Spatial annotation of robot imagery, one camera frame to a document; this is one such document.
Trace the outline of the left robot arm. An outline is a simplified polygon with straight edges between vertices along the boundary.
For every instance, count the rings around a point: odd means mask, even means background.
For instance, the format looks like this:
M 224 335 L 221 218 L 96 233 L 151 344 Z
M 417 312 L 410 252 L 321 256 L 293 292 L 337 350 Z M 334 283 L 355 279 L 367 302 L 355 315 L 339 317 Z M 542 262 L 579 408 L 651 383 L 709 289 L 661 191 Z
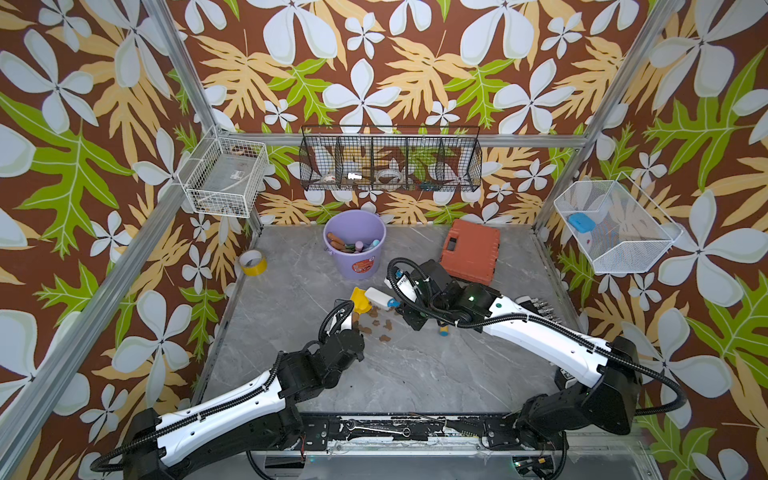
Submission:
M 126 441 L 90 468 L 126 479 L 182 479 L 239 453 L 304 445 L 307 428 L 298 404 L 334 388 L 345 370 L 363 360 L 364 348 L 360 332 L 342 329 L 315 350 L 279 353 L 259 377 L 197 407 L 143 412 Z

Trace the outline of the green trowel wooden handle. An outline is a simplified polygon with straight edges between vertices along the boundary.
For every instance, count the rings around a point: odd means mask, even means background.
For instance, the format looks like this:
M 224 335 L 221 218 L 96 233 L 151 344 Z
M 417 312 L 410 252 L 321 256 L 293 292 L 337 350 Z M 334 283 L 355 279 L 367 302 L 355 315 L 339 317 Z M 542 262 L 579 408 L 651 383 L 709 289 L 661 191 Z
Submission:
M 337 251 L 344 253 L 354 253 L 356 251 L 354 244 L 341 244 L 339 242 L 332 242 L 331 246 Z
M 327 239 L 329 240 L 330 244 L 332 242 L 339 242 L 341 244 L 345 244 L 339 237 L 337 237 L 335 234 L 328 232 L 326 234 Z

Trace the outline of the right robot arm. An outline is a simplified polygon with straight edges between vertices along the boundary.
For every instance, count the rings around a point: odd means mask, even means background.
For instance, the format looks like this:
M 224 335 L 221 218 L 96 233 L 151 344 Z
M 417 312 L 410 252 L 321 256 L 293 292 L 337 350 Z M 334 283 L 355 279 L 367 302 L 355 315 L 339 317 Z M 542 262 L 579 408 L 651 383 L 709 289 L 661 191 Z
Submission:
M 569 374 L 571 386 L 530 398 L 515 426 L 542 437 L 586 426 L 626 435 L 638 416 L 676 411 L 683 388 L 639 362 L 636 345 L 606 341 L 558 324 L 479 283 L 460 284 L 437 262 L 397 257 L 386 278 L 406 311 L 458 329 L 475 330 L 519 346 Z

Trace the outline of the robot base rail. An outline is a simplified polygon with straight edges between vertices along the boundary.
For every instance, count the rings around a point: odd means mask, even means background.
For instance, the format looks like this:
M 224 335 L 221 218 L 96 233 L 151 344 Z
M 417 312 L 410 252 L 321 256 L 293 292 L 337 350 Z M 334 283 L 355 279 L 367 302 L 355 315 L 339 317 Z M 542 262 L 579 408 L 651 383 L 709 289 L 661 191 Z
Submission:
M 301 425 L 298 428 L 268 440 L 264 448 L 322 451 L 333 441 L 382 439 L 390 443 L 427 444 L 441 438 L 468 439 L 490 451 L 555 451 L 569 447 L 565 433 L 537 433 L 519 421 L 516 413 L 353 416 L 304 412 L 299 419 Z

